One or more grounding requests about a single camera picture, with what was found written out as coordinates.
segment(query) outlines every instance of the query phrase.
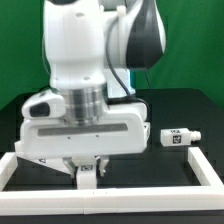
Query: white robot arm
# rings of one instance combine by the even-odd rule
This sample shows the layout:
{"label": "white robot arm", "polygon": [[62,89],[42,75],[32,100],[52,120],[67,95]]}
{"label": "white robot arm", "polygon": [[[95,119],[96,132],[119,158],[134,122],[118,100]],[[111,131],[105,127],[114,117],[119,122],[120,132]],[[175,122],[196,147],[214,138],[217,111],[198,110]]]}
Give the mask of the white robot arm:
{"label": "white robot arm", "polygon": [[117,11],[104,11],[98,0],[46,0],[44,39],[51,89],[22,108],[18,156],[43,165],[59,159],[72,176],[78,167],[79,182],[82,167],[95,170],[96,158],[103,176],[109,155],[141,153],[150,134],[146,105],[125,85],[125,101],[111,105],[105,69],[116,77],[116,69],[150,68],[162,56],[165,32],[155,0]]}

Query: green wall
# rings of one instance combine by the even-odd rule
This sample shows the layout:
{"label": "green wall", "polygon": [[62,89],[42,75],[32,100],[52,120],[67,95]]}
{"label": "green wall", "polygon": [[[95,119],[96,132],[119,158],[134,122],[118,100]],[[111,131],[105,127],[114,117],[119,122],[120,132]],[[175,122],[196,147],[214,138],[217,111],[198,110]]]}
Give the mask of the green wall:
{"label": "green wall", "polygon": [[224,1],[157,0],[167,48],[137,88],[196,88],[224,108]]}
{"label": "green wall", "polygon": [[[224,1],[157,0],[165,22],[164,57],[137,88],[196,88],[224,107]],[[43,0],[0,2],[0,108],[48,84],[41,61]]]}
{"label": "green wall", "polygon": [[48,84],[41,61],[42,0],[0,1],[0,108]]}

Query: black table surface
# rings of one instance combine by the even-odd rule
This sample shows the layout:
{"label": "black table surface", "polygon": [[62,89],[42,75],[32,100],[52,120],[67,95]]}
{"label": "black table surface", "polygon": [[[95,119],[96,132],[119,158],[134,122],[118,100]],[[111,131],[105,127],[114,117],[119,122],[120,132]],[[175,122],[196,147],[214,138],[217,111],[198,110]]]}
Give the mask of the black table surface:
{"label": "black table surface", "polygon": [[[0,156],[14,151],[23,121],[21,107],[31,94],[19,95],[0,111]],[[224,179],[224,110],[193,89],[138,90],[150,105],[151,136],[142,154],[111,156],[98,187],[155,187],[200,185],[187,163],[187,146],[163,147],[160,130],[188,128],[202,134],[200,147]],[[19,159],[5,191],[75,189],[69,175]],[[0,217],[3,223],[224,223],[224,211],[158,212],[99,215]]]}

